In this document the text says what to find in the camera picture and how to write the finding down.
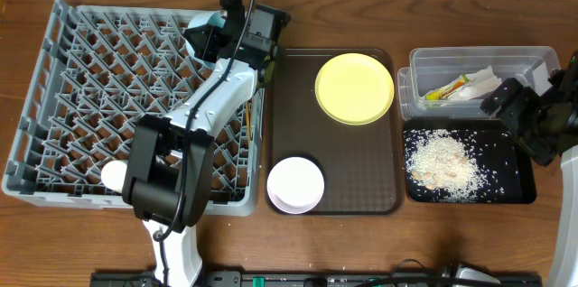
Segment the light blue bowl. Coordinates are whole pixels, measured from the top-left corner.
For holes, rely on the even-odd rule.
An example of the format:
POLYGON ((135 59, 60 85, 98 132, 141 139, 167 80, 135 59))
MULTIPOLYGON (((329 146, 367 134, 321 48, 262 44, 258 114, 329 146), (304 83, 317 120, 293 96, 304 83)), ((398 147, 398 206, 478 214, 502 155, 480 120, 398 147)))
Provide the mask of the light blue bowl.
POLYGON ((182 33, 190 56, 208 68, 214 67, 225 41, 221 32, 224 24, 220 12, 204 11, 195 14, 182 33))

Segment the white paper napkin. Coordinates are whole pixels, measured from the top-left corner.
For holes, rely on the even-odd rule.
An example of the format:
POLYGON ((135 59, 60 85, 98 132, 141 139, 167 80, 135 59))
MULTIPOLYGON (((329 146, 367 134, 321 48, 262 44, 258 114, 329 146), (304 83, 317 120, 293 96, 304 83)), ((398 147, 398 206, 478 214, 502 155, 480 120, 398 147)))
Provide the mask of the white paper napkin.
POLYGON ((502 84, 491 66, 470 74, 458 77, 451 91, 444 97, 445 100, 465 101, 485 96, 502 84))

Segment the green snack wrapper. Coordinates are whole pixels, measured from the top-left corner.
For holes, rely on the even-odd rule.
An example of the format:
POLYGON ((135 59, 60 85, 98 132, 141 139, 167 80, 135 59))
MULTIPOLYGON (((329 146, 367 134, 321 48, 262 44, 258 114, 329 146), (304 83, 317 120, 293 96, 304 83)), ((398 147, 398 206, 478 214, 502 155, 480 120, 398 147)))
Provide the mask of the green snack wrapper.
POLYGON ((465 75, 460 75, 457 79, 453 80, 449 84, 446 84, 443 87, 429 91, 425 95, 425 99, 432 101, 444 100, 452 93, 457 91, 459 88, 468 84, 469 82, 470 80, 465 75))

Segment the wooden chopstick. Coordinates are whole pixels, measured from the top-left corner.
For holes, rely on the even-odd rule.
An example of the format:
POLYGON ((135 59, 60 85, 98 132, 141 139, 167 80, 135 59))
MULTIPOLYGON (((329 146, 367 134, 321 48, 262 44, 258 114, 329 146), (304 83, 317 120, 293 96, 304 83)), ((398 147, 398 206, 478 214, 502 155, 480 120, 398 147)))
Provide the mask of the wooden chopstick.
POLYGON ((249 102, 249 109, 248 109, 249 121, 247 122, 251 136, 255 135, 255 112, 256 112, 255 108, 256 108, 256 97, 253 96, 249 102))
POLYGON ((247 127, 247 144, 251 141, 251 104, 249 101, 245 104, 246 127, 247 127))

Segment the rice food scraps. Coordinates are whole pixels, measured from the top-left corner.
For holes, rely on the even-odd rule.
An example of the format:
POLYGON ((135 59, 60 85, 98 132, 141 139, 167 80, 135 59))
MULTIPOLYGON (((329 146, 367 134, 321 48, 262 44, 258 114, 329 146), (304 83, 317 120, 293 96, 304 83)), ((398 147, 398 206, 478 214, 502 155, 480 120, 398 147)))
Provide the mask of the rice food scraps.
POLYGON ((489 143, 478 130, 409 129, 403 136, 406 170, 417 186, 435 201, 451 203, 489 202, 491 192, 501 194, 498 172, 482 157, 489 143))

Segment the pink bowl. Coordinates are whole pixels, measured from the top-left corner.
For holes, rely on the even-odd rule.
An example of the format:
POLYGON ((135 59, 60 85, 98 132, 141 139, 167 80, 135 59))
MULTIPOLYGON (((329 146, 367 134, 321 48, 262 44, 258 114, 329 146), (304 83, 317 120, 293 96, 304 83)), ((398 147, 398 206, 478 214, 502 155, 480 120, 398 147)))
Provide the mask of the pink bowl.
POLYGON ((283 159, 267 176, 267 196, 285 214, 298 215, 312 210, 321 201, 324 190, 322 171, 303 157, 283 159))

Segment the white paper cup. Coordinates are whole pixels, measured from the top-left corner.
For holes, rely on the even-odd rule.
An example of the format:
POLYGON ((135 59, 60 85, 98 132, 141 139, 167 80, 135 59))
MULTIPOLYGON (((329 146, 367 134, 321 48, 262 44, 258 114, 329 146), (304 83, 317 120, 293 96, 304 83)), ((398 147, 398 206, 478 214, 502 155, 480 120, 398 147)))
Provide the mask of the white paper cup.
POLYGON ((104 186, 117 193, 121 193, 127 171, 127 161, 114 160, 104 165, 100 179, 104 186))

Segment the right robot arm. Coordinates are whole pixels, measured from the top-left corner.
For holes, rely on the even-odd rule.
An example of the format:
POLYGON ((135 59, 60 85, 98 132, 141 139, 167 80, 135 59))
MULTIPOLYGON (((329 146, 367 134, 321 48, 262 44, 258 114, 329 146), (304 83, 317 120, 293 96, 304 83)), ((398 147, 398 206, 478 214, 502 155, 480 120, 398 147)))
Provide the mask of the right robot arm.
POLYGON ((577 54, 555 70, 551 87, 538 95, 517 79, 506 79, 480 104, 512 133, 536 163, 547 166, 559 155, 563 199, 548 286, 577 284, 577 54))

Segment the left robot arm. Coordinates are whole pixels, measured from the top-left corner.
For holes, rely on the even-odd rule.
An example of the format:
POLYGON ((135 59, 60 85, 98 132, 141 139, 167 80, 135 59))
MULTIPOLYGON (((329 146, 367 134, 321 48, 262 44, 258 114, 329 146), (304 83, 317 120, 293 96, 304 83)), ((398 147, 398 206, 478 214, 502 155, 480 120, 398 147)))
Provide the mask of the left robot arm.
POLYGON ((155 280, 192 286, 202 269, 196 224, 207 207, 215 140, 233 114, 271 79, 289 13, 219 0, 220 11, 193 17, 182 37, 209 77, 164 116, 136 124, 122 186, 125 203, 155 242, 155 280))

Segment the black waste tray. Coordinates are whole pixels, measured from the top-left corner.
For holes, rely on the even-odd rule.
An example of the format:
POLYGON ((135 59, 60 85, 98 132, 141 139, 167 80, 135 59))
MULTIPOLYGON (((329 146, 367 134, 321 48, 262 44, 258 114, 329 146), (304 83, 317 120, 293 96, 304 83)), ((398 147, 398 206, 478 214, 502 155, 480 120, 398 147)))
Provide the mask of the black waste tray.
MULTIPOLYGON (((536 185, 529 156, 518 148, 510 132, 498 121, 492 120, 451 120, 441 118, 415 118, 404 124, 403 133, 409 129, 448 129, 448 130, 478 130, 485 134, 484 143, 491 147, 486 149, 483 159, 488 161, 498 172, 497 184, 503 188, 498 194, 491 192, 489 202, 469 203, 499 203, 499 204, 530 204, 536 199, 536 185)), ((404 156, 407 151, 404 142, 404 156)), ((451 203, 435 201, 431 193, 423 197, 417 195, 417 186, 409 180, 406 170, 407 191, 411 199, 425 203, 451 203)))

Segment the clear plastic bin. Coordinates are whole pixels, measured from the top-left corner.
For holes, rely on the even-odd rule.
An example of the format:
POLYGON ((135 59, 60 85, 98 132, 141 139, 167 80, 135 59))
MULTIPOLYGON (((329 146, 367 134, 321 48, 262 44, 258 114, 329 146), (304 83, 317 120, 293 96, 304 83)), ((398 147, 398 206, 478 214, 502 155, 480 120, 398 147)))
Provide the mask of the clear plastic bin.
POLYGON ((550 87, 548 78, 561 68, 548 46, 478 46, 419 48, 410 53, 410 65, 397 73, 401 116, 412 118, 482 118, 482 97, 466 101, 428 101, 426 93, 488 66, 500 79, 517 79, 538 95, 550 87))

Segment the grey dish rack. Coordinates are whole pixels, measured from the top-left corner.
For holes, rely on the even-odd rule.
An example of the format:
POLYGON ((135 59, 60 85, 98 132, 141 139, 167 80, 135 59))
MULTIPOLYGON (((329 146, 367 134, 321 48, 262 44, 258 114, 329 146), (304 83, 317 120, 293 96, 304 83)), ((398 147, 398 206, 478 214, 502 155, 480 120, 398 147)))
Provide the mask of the grey dish rack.
POLYGON ((55 0, 2 179, 41 207, 122 208, 101 182, 137 120, 180 106, 210 74, 182 38, 193 10, 55 0))

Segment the yellow plate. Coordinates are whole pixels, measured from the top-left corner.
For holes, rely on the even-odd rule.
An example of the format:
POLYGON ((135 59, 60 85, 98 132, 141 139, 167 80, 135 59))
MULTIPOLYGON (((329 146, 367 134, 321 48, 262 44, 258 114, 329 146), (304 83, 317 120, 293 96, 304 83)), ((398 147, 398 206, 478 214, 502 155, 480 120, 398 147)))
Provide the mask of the yellow plate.
POLYGON ((316 100, 330 118, 345 125, 368 125, 393 104, 394 80, 377 59, 344 53, 326 61, 315 79, 316 100))

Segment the dark brown serving tray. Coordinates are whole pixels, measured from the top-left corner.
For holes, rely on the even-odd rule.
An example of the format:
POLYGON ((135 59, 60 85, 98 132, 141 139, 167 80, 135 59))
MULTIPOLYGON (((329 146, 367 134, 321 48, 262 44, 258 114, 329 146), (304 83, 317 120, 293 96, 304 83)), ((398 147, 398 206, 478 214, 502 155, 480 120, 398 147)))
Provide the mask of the dark brown serving tray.
POLYGON ((286 48, 266 89, 266 166, 303 157, 321 170, 325 189, 312 216, 387 216, 404 200, 399 117, 390 108, 368 125, 345 125, 319 106, 314 82, 341 49, 286 48))

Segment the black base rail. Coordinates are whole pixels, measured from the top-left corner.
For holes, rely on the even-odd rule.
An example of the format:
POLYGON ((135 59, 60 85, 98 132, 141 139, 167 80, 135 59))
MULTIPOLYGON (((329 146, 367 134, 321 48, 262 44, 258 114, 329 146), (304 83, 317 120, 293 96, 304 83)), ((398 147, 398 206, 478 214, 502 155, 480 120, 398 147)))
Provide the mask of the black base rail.
MULTIPOLYGON (((161 283, 151 272, 93 273, 90 287, 139 287, 159 286, 161 283)), ((233 271, 203 274, 195 286, 200 287, 348 287, 348 286, 449 286, 447 277, 431 273, 395 273, 394 275, 339 275, 339 274, 273 274, 240 273, 233 271)))

